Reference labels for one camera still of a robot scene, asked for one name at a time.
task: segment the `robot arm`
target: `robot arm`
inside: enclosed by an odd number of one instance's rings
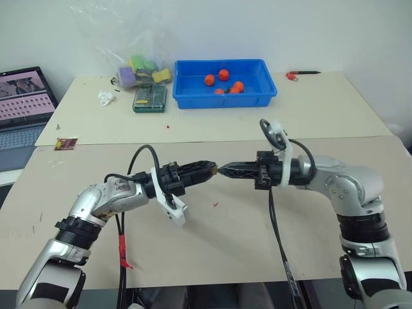
[[[305,156],[289,159],[291,145],[279,123],[262,126],[273,151],[258,151],[255,162],[232,162],[218,172],[230,178],[254,179],[255,189],[289,185],[325,195],[341,228],[341,274],[347,294],[366,308],[412,308],[412,294],[400,266],[380,199],[383,181],[373,169],[346,165],[334,158],[315,157],[314,175]]]
[[[185,194],[185,187],[205,182],[216,174],[216,164],[199,161],[183,166],[176,162],[164,165],[160,179],[173,194],[171,199],[161,190],[155,168],[151,172],[128,176],[129,180],[112,176],[105,183],[83,190],[68,217],[56,224],[57,235],[47,242],[27,273],[17,293],[17,306],[25,304],[24,308],[31,309],[39,303],[39,308],[59,308],[53,304],[74,308],[86,280],[77,266],[86,264],[90,247],[108,220],[157,198],[167,217],[183,225],[187,206],[177,196]]]

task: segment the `wire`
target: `wire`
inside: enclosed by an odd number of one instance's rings
[[[123,176],[123,175],[120,175],[120,174],[111,173],[111,174],[107,174],[106,177],[104,177],[104,182],[105,183],[108,182],[109,177],[117,177],[117,178],[133,181],[132,177],[127,177],[127,176]]]
[[[273,199],[273,192],[272,188],[269,189],[269,215],[270,215],[270,221],[272,222],[272,227],[273,231],[275,232],[277,244],[279,245],[279,251],[281,253],[282,261],[283,261],[283,266],[285,268],[286,272],[286,277],[289,282],[289,288],[290,292],[292,294],[292,301],[294,304],[294,307],[296,309],[303,309],[306,308],[302,299],[302,296],[299,292],[299,289],[297,287],[296,281],[293,277],[293,274],[291,272],[291,269],[289,267],[289,262],[286,257],[285,250],[283,249],[282,241],[281,241],[281,236],[279,233],[279,227],[277,226],[277,220],[276,220],[276,213],[275,213],[275,203]]]
[[[133,166],[136,162],[137,156],[144,150],[148,149],[152,155],[153,158],[153,163],[154,163],[154,168],[156,169],[156,177],[157,181],[159,183],[159,187],[161,190],[165,193],[166,199],[169,201],[172,199],[172,194],[170,193],[170,190],[166,189],[165,186],[163,185],[162,182],[162,177],[160,175],[160,164],[159,164],[159,159],[157,157],[155,149],[150,146],[150,145],[143,145],[137,149],[135,154],[133,155],[130,164],[129,164],[129,169],[127,170],[127,175],[131,174],[131,171],[133,169]],[[106,177],[104,178],[104,182],[106,183],[109,179],[109,177],[118,177],[121,179],[129,180],[129,181],[134,181],[132,177],[129,176],[123,176],[120,174],[107,174]],[[116,224],[117,224],[117,231],[118,235],[124,235],[126,227],[125,227],[125,213],[122,212],[122,218],[121,221],[119,220],[118,214],[115,215],[116,217]],[[126,272],[126,267],[123,267],[122,264],[120,264],[120,278],[118,282],[118,294],[117,294],[117,309],[123,309],[126,304],[126,283],[127,283],[127,272]],[[138,299],[141,305],[146,309],[147,306],[143,303],[143,301],[139,298]]]
[[[309,176],[309,181],[312,181],[312,179],[315,177],[316,175],[316,163],[315,163],[315,159],[314,156],[312,156],[312,154],[310,153],[309,149],[306,148],[305,145],[303,145],[302,143],[298,142],[297,140],[292,140],[290,139],[289,142],[298,145],[300,148],[303,149],[303,151],[306,153],[306,155],[309,157],[309,161],[310,161],[310,176]]]
[[[265,119],[261,119],[259,121],[260,124],[260,128],[263,131],[263,134],[265,134],[266,139],[268,140],[268,142],[270,143],[270,145],[272,145],[273,147],[275,147],[276,149],[279,150],[284,150],[285,149],[285,145],[284,144],[280,144],[273,136],[272,134],[270,134],[269,132],[269,127],[270,127],[270,123],[265,120]],[[298,142],[297,140],[292,140],[289,139],[289,142],[298,145],[300,148],[303,149],[303,151],[306,153],[306,155],[309,157],[309,161],[310,161],[310,176],[309,176],[309,182],[311,182],[313,180],[313,178],[316,175],[316,163],[315,163],[315,159],[314,156],[312,156],[312,154],[310,153],[309,149],[306,148],[305,145],[303,145],[302,143]]]
[[[137,156],[144,150],[144,149],[148,149],[150,151],[150,153],[152,154],[153,157],[153,163],[154,163],[154,168],[156,169],[156,177],[157,177],[157,182],[159,183],[159,187],[161,188],[161,190],[165,193],[165,194],[170,194],[170,191],[168,189],[165,188],[165,186],[163,185],[162,182],[162,177],[160,176],[160,165],[159,165],[159,159],[157,157],[156,151],[155,149],[150,146],[150,145],[143,145],[141,146],[139,149],[137,149],[137,151],[135,152],[135,154],[133,155],[130,165],[129,165],[129,169],[127,170],[127,174],[131,174],[131,170],[133,168],[133,165],[135,164],[136,158]]]

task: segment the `beige table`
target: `beige table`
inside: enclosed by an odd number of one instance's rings
[[[394,136],[305,140],[314,154],[368,165],[382,175],[382,199],[404,270],[412,270],[411,157]],[[161,163],[254,160],[267,142],[155,144]],[[53,226],[65,218],[85,186],[110,172],[124,173],[137,145],[85,145],[74,151],[39,147],[10,191],[0,216],[0,289],[16,289]],[[142,153],[135,171],[152,166]],[[290,187],[275,190],[281,237],[297,279],[340,277],[339,228],[329,201]],[[285,280],[268,216],[267,192],[251,180],[215,176],[187,189],[187,224],[178,228],[149,205],[126,215],[128,286],[167,286]],[[85,266],[86,288],[116,288],[118,243],[114,220],[100,233]]]
[[[295,138],[391,134],[342,72],[301,75],[299,82],[272,77],[279,94],[267,108],[178,109],[170,84],[159,114],[132,112],[135,89],[116,92],[108,77],[77,77],[36,145],[54,145],[57,137],[78,137],[78,144],[262,140],[261,118],[279,119]],[[99,91],[117,98],[102,108]]]

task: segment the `red cable tie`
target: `red cable tie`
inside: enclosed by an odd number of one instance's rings
[[[126,261],[126,238],[124,234],[118,237],[118,253],[120,256],[120,266],[133,269]]]

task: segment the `laptop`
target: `laptop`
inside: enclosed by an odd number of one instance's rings
[[[0,73],[0,172],[26,165],[57,104],[40,67]]]

